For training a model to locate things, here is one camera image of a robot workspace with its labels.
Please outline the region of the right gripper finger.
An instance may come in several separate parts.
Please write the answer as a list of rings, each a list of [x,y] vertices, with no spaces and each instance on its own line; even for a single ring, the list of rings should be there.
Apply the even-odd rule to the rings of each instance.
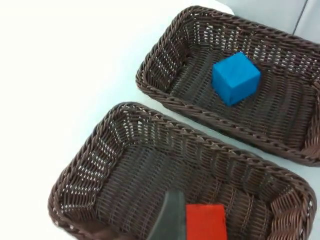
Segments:
[[[169,190],[147,240],[186,240],[186,202],[180,190]]]

